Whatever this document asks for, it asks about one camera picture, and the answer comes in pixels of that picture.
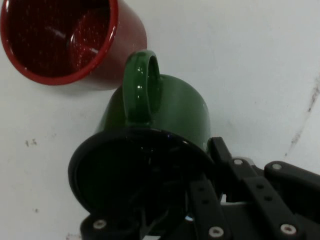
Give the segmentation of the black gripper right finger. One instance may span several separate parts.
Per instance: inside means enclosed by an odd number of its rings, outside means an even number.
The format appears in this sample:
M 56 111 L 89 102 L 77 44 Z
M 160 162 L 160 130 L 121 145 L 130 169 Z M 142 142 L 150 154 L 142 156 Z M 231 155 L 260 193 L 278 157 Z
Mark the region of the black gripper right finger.
M 228 208 L 235 240 L 318 240 L 320 176 L 283 162 L 263 169 L 233 158 L 223 138 L 210 139 L 213 182 L 218 196 L 239 206 Z

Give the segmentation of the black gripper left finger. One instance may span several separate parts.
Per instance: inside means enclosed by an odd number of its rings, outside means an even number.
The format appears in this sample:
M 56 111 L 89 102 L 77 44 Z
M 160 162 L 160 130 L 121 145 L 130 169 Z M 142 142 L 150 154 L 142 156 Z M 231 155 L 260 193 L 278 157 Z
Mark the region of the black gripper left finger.
M 186 203 L 179 213 L 152 199 L 141 208 L 118 209 L 89 215 L 80 225 L 84 240 L 141 240 L 159 234 L 162 240 L 230 240 L 232 232 L 212 183 L 189 180 Z

